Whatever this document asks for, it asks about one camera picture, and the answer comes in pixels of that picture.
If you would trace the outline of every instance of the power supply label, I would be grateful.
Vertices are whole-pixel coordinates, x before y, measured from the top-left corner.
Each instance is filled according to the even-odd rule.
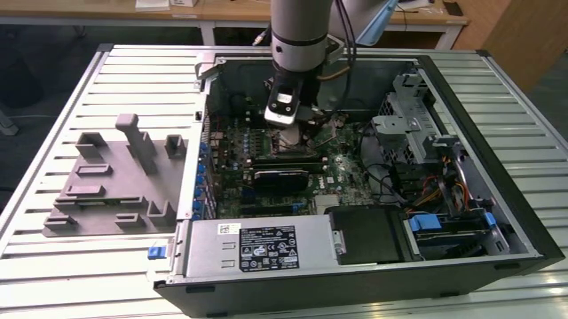
[[[242,272],[300,268],[294,226],[241,229],[239,237]]]

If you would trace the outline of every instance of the blue latch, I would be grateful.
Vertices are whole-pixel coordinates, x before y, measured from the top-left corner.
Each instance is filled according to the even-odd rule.
[[[203,183],[205,183],[205,177],[203,177],[203,176],[201,176],[201,175],[198,175],[198,176],[195,177],[195,184],[198,184],[198,185],[203,185]]]
[[[416,215],[408,220],[408,222],[410,223],[412,231],[424,231],[443,228],[440,220],[435,214]]]
[[[166,246],[155,246],[149,248],[149,259],[166,259]]]
[[[497,225],[496,217],[492,213],[485,213],[485,220],[488,221],[489,228]]]
[[[194,209],[194,211],[199,211],[202,209],[202,202],[201,201],[194,201],[194,204],[191,205],[191,208]]]

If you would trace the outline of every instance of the metal slotted table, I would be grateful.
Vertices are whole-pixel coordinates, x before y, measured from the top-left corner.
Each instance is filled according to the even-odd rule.
[[[0,318],[186,318],[153,290],[170,259],[147,249],[173,234],[106,237],[42,235],[43,222],[72,169],[82,132],[115,130],[119,113],[138,113],[153,139],[199,134],[205,97],[195,64],[206,52],[267,53],[250,47],[114,46],[99,51],[0,216]],[[568,147],[491,57],[473,51],[428,54],[485,135],[564,254],[568,254]],[[444,115],[443,121],[451,126]],[[505,278],[465,296],[298,310],[242,318],[564,318],[568,261]]]

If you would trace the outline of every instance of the cable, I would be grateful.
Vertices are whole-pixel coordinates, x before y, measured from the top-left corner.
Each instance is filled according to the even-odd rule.
[[[388,184],[385,183],[385,178],[390,178],[390,175],[385,175],[382,178],[381,178],[381,182],[380,182],[380,184],[381,184],[381,189],[380,189],[380,191],[381,191],[381,193],[378,194],[380,195],[380,198],[377,198],[377,201],[381,203],[381,204],[385,204],[385,205],[389,205],[389,204],[397,204],[397,203],[400,203],[400,201],[381,201],[381,197],[384,196],[384,195],[392,195],[392,196],[394,196],[394,193],[390,193],[390,194],[386,194],[386,193],[384,193],[382,192],[382,186],[388,186]]]
[[[385,183],[385,178],[389,177],[388,175],[384,176],[382,179],[378,179],[377,176],[374,176],[372,174],[372,172],[369,171],[369,166],[365,167],[365,171],[369,174],[369,177],[381,185],[381,193],[382,193],[382,187],[386,188],[386,190],[392,193],[392,196],[394,196],[397,198],[397,203],[404,204],[406,203],[406,200],[402,198],[402,196],[400,196],[400,194],[397,193],[397,191],[389,186],[389,184]]]
[[[468,187],[461,182],[456,182],[456,185],[461,188],[461,192],[464,193],[464,205],[465,205],[465,208],[469,210],[469,203],[468,203],[469,190],[468,190]]]
[[[427,197],[419,198],[414,203],[413,206],[419,207],[420,205],[424,205],[425,203],[428,203],[429,201],[432,201],[436,197],[439,197],[439,195],[443,193],[443,191],[440,189],[436,189],[436,191],[433,191]],[[405,210],[406,214],[413,212],[413,208],[408,208]]]
[[[405,19],[405,31],[404,31],[404,32],[406,32],[406,30],[408,30],[408,23],[406,23],[406,10],[405,10],[405,9],[402,9],[402,7],[401,7],[400,5],[397,5],[397,7],[398,7],[398,9],[401,9],[401,10],[402,10],[402,18]]]
[[[261,42],[265,40],[265,37],[267,34],[270,34],[273,31],[273,25],[269,23],[269,26],[266,27],[265,31],[261,32],[261,34],[257,36],[255,41],[253,42],[253,46],[258,46]]]
[[[361,148],[364,147],[364,138],[365,138],[365,132],[366,129],[369,128],[369,126],[372,125],[372,123],[369,122],[365,126],[364,126],[364,131],[361,132],[361,137],[358,139],[358,145],[357,145],[357,149],[356,152],[358,154],[358,157],[361,157]]]
[[[55,115],[19,115],[19,116],[8,116],[8,118],[58,118]]]
[[[345,89],[344,89],[341,99],[340,99],[333,111],[330,111],[326,114],[326,116],[324,117],[324,121],[320,123],[321,126],[324,125],[325,122],[329,121],[329,119],[337,113],[337,111],[341,110],[341,107],[345,105],[345,103],[348,101],[348,96],[349,96],[350,87],[352,87],[353,69],[356,67],[356,60],[357,60],[356,33],[353,32],[352,21],[350,21],[348,10],[345,8],[345,4],[344,4],[342,0],[336,0],[336,7],[337,7],[337,12],[340,14],[341,23],[342,23],[344,32],[345,32],[345,45],[348,47],[348,66],[349,66],[349,69],[345,70],[345,72],[348,73],[348,78],[345,79]]]
[[[332,75],[326,75],[326,76],[324,76],[324,75],[318,75],[318,80],[320,80],[321,82],[332,81],[332,80],[334,80],[334,79],[340,78],[340,77],[341,77],[345,73],[348,73],[350,69],[352,69],[352,68],[350,68],[350,66],[348,65],[345,68],[342,68],[340,71],[337,71],[337,72],[336,72],[334,74],[332,74]]]
[[[427,184],[428,184],[428,181],[431,180],[431,179],[435,179],[437,176],[429,176],[429,177],[427,177],[427,179],[424,180],[424,184],[423,184],[423,196],[424,196],[424,194],[427,193]]]

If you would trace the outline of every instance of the black cable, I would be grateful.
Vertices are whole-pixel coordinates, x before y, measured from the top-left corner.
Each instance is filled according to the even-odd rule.
[[[406,10],[402,9],[402,7],[400,5],[397,5],[398,9],[402,10],[402,18],[405,19],[405,32],[408,30],[408,23],[406,23]]]
[[[386,176],[384,176],[384,178],[378,179],[378,177],[374,176],[372,174],[372,172],[369,171],[369,166],[365,167],[365,171],[369,174],[369,177],[381,185],[381,193],[382,193],[382,188],[385,187],[385,189],[392,193],[393,196],[398,195],[398,193],[394,191],[394,189],[390,187],[390,185],[385,183],[385,178],[390,177],[389,175],[386,175]]]
[[[362,146],[364,146],[364,138],[366,137],[365,136],[365,131],[366,131],[366,129],[368,129],[368,127],[372,125],[372,123],[369,122],[365,126],[364,126],[364,131],[361,132],[361,137],[360,137],[360,139],[358,139],[358,145],[357,145],[357,149],[356,149],[356,153],[358,154],[358,157],[361,157],[361,149],[362,149]]]
[[[345,8],[345,4],[344,4],[342,0],[336,0],[336,8],[337,8],[337,13],[340,14],[340,19],[341,19],[341,23],[342,23],[344,32],[345,32],[345,46],[346,46],[346,49],[348,49],[349,71],[348,71],[348,78],[345,79],[345,89],[344,89],[341,99],[340,99],[334,109],[330,112],[328,112],[326,116],[324,117],[324,121],[321,122],[321,126],[329,121],[332,116],[341,110],[341,108],[344,107],[344,105],[348,101],[348,96],[349,96],[350,87],[352,87],[353,69],[356,67],[356,60],[357,60],[356,33],[353,32],[352,21],[350,21],[348,10]]]

